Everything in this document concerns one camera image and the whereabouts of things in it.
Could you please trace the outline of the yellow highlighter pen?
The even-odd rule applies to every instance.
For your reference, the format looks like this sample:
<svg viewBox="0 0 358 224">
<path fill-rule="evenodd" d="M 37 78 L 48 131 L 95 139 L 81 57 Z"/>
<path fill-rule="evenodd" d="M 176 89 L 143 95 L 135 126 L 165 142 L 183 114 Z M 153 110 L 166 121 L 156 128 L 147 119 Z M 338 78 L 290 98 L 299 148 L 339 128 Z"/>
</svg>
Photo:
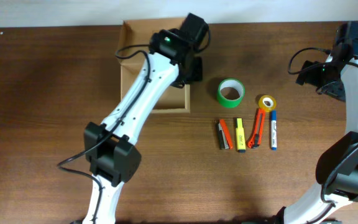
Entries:
<svg viewBox="0 0 358 224">
<path fill-rule="evenodd" d="M 241 118 L 236 118 L 236 141 L 237 141 L 237 151 L 240 153 L 245 153 L 246 140 L 245 140 L 244 127 Z"/>
</svg>

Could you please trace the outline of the green tape roll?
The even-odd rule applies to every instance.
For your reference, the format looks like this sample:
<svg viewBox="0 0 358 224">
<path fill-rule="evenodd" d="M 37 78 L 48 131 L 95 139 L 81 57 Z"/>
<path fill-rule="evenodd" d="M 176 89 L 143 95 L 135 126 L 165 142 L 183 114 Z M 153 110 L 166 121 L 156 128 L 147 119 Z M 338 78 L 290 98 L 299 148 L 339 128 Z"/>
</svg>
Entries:
<svg viewBox="0 0 358 224">
<path fill-rule="evenodd" d="M 237 107 L 245 95 L 243 84 L 235 78 L 223 80 L 217 90 L 217 101 L 225 108 Z"/>
</svg>

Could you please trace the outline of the blue white marker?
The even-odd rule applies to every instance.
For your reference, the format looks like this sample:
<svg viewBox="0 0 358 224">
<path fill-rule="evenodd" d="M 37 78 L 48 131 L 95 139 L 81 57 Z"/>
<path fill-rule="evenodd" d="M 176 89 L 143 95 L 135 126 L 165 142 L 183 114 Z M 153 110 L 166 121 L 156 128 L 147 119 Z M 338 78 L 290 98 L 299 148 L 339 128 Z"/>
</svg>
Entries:
<svg viewBox="0 0 358 224">
<path fill-rule="evenodd" d="M 273 110 L 271 112 L 271 147 L 273 151 L 277 150 L 277 112 Z"/>
</svg>

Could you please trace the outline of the orange utility knife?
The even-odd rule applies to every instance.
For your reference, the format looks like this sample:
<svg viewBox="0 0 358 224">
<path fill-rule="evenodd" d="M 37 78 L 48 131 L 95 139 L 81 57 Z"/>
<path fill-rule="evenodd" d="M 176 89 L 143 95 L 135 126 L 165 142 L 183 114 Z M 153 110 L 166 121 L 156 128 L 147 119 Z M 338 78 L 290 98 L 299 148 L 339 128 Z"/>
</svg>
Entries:
<svg viewBox="0 0 358 224">
<path fill-rule="evenodd" d="M 251 149 L 258 148 L 262 142 L 262 135 L 264 130 L 265 111 L 261 108 L 257 110 L 255 116 L 255 124 L 251 137 L 247 142 L 247 146 Z"/>
</svg>

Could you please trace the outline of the yellow clear tape roll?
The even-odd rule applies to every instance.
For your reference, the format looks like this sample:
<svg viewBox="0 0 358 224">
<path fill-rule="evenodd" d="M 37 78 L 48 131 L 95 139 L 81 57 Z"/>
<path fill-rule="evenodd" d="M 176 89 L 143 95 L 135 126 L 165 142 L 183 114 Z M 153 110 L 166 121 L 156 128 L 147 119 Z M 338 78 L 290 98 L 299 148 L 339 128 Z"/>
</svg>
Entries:
<svg viewBox="0 0 358 224">
<path fill-rule="evenodd" d="M 265 112 L 271 112 L 275 110 L 277 106 L 277 102 L 275 98 L 270 95 L 262 95 L 259 98 L 258 106 L 260 109 L 264 110 Z"/>
</svg>

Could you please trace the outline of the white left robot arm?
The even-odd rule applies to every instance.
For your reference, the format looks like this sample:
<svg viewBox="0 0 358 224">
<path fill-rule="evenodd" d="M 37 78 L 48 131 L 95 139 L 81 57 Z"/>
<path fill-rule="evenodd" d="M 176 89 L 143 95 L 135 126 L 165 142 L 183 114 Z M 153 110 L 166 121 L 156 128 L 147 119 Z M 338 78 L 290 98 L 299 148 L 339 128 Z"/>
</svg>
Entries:
<svg viewBox="0 0 358 224">
<path fill-rule="evenodd" d="M 124 183 L 141 162 L 135 148 L 140 131 L 152 109 L 172 86 L 202 79 L 204 50 L 201 43 L 210 31 L 204 19 L 189 13 L 178 29 L 154 33 L 145 53 L 145 62 L 129 91 L 101 124 L 85 128 L 85 157 L 90 163 L 93 191 L 83 223 L 114 223 Z"/>
</svg>

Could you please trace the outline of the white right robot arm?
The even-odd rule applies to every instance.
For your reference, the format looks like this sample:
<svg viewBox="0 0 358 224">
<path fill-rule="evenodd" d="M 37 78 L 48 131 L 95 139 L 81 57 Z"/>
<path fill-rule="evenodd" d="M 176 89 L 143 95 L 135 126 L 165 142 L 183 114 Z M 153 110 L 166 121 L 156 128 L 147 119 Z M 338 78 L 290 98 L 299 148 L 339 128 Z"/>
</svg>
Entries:
<svg viewBox="0 0 358 224">
<path fill-rule="evenodd" d="M 358 22 L 339 26 L 325 62 L 306 61 L 299 85 L 316 87 L 346 104 L 345 135 L 325 151 L 316 165 L 316 182 L 294 204 L 283 207 L 272 223 L 324 223 L 342 207 L 358 202 Z"/>
</svg>

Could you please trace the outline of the brown cardboard box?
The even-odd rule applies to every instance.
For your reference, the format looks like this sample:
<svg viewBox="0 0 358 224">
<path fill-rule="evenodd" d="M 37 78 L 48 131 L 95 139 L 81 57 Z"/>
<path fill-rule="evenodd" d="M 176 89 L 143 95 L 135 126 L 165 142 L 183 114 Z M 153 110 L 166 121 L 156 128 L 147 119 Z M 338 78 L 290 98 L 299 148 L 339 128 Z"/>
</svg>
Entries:
<svg viewBox="0 0 358 224">
<path fill-rule="evenodd" d="M 148 44 L 152 34 L 162 29 L 179 28 L 185 19 L 172 17 L 163 19 L 142 19 L 124 21 L 119 35 L 118 48 L 129 45 Z M 119 60 L 121 65 L 121 98 L 137 78 L 144 63 L 144 56 L 139 54 L 130 59 Z M 152 110 L 153 113 L 189 113 L 190 86 L 184 88 L 168 87 Z"/>
</svg>

